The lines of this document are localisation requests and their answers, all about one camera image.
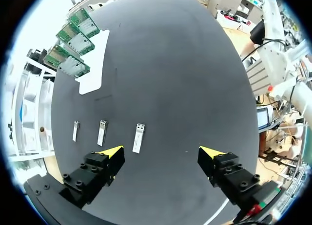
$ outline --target gray work surface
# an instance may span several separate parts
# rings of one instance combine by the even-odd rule
[[[91,17],[110,30],[102,86],[80,95],[73,78],[57,73],[52,134],[61,173],[90,151],[123,145],[116,179],[83,209],[120,225],[203,225],[226,197],[197,164],[199,146],[231,151],[251,172],[257,162],[255,101],[239,55],[197,0],[117,0]],[[100,120],[109,122],[103,147]],[[132,152],[137,123],[146,125],[140,154]],[[237,212],[228,203],[211,224]]]

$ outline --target black table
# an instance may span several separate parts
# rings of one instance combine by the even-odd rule
[[[85,211],[121,225],[204,224],[226,197],[197,164],[198,147],[232,151],[251,172],[256,166],[256,107],[234,46],[197,0],[118,0],[91,16],[110,30],[102,87],[80,95],[73,78],[57,73],[52,133],[61,173],[90,151],[123,145],[125,164]],[[132,152],[137,123],[146,124],[140,154]],[[237,212],[228,203],[211,224]]]

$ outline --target white shelf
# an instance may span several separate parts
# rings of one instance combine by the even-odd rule
[[[21,72],[19,79],[16,84],[16,88],[13,95],[13,103],[12,103],[12,138],[14,142],[15,154],[19,156],[20,149],[23,149],[23,141],[22,141],[22,124],[20,120],[20,109],[23,101],[23,94],[25,83],[27,79],[27,74]]]
[[[56,75],[51,69],[36,61],[26,58],[28,62],[41,69],[40,75],[22,72],[15,88],[12,112],[12,138],[16,156],[11,161],[25,161],[54,155],[51,132],[51,102],[53,83],[44,81],[44,77]],[[20,108],[23,104],[23,116],[20,121]],[[40,127],[45,127],[40,135]]]

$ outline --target circuit board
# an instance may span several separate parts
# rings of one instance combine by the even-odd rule
[[[69,17],[69,20],[71,20],[88,38],[100,32],[99,28],[84,8],[80,8],[76,11]]]
[[[88,65],[72,56],[68,51],[59,45],[52,47],[43,61],[45,64],[61,70],[62,72],[75,78],[90,72],[90,67]]]
[[[95,45],[72,21],[64,25],[56,36],[80,55],[85,55],[95,48]]]

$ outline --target wooden floor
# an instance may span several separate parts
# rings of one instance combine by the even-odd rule
[[[244,49],[245,44],[250,40],[250,35],[245,34],[239,30],[227,29],[223,28],[225,33],[228,35],[230,40],[232,41],[237,53],[240,54]],[[276,135],[276,132],[270,131],[267,135],[267,140]],[[291,146],[291,137],[288,137],[280,144],[276,144],[276,138],[273,138],[270,142],[267,142],[267,146],[270,145],[276,152],[288,150]],[[285,167],[283,165],[277,165],[272,162],[264,162],[263,159],[257,160],[256,174],[260,175],[260,182],[264,183],[270,180],[280,181],[281,177],[277,175],[277,173],[281,173]]]

